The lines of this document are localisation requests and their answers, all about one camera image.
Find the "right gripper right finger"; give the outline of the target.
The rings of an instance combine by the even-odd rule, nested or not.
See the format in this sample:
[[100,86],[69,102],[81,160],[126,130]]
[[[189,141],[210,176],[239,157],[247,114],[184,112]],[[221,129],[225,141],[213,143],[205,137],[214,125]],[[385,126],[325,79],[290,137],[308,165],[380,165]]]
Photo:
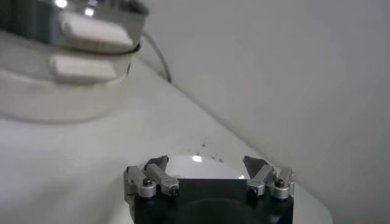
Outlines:
[[295,181],[291,168],[282,167],[277,172],[274,166],[265,160],[251,156],[245,156],[243,163],[250,177],[246,181],[249,197],[262,197],[266,194],[267,188],[270,190],[271,197],[277,200],[286,200],[294,196]]

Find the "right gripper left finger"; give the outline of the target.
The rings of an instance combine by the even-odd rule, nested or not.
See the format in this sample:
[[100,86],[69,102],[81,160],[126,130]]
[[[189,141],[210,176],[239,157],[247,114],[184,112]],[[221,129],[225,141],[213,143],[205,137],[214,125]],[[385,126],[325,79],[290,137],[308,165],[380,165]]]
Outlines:
[[167,155],[150,159],[143,167],[128,166],[124,173],[124,201],[136,196],[151,199],[157,195],[157,188],[163,195],[179,195],[180,183],[177,178],[165,172],[169,157]]

